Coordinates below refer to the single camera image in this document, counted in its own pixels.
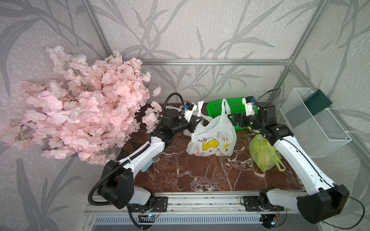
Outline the white printed plastic bag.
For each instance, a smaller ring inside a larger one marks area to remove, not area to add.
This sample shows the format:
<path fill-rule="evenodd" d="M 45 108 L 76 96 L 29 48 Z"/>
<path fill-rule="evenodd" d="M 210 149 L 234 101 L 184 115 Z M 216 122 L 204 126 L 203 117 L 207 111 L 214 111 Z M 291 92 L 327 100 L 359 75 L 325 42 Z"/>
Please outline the white printed plastic bag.
<path fill-rule="evenodd" d="M 198 124 L 191 141 L 187 147 L 187 153 L 198 157 L 229 157 L 234 153 L 237 135 L 234 125 L 228 118 L 231 109 L 226 99 L 221 103 L 221 114 L 214 118 L 207 126 Z"/>

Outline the light green plastic bag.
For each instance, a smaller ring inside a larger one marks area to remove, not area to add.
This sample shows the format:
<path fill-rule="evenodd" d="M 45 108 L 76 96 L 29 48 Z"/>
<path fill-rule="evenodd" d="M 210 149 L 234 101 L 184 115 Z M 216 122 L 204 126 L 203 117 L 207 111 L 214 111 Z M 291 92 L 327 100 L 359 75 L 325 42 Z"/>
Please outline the light green plastic bag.
<path fill-rule="evenodd" d="M 249 150 L 254 162 L 263 172 L 275 166 L 279 171 L 286 170 L 281 161 L 282 154 L 262 135 L 258 134 L 250 141 Z"/>

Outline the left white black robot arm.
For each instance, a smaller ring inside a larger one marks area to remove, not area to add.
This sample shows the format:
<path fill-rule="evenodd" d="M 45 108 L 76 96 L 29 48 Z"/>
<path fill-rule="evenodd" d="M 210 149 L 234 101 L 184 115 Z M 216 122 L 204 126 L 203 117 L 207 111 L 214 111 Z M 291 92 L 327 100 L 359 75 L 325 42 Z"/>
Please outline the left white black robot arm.
<path fill-rule="evenodd" d="M 139 209 L 151 210 L 155 206 L 155 195 L 150 191 L 136 187 L 137 174 L 153 158 L 160 155 L 183 131 L 193 133 L 203 120 L 203 115 L 194 115 L 184 108 L 165 109 L 158 126 L 150 133 L 148 141 L 129 156 L 119 161 L 109 161 L 101 179 L 88 194 L 88 202 L 93 206 L 113 205 L 118 209 L 138 206 Z"/>

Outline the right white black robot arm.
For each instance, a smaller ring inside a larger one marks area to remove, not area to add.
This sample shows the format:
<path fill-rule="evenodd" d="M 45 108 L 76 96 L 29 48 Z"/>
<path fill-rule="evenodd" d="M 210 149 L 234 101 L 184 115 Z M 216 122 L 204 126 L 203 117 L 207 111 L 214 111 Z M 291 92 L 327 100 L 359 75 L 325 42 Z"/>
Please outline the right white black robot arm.
<path fill-rule="evenodd" d="M 271 205 L 298 211 L 309 223 L 327 223 L 327 219 L 340 215 L 350 198 L 349 190 L 336 184 L 312 161 L 300 146 L 293 132 L 284 124 L 278 124 L 275 107 L 269 103 L 253 102 L 251 109 L 233 114 L 226 107 L 233 126 L 257 130 L 287 160 L 304 186 L 304 193 L 280 189 L 266 191 Z"/>

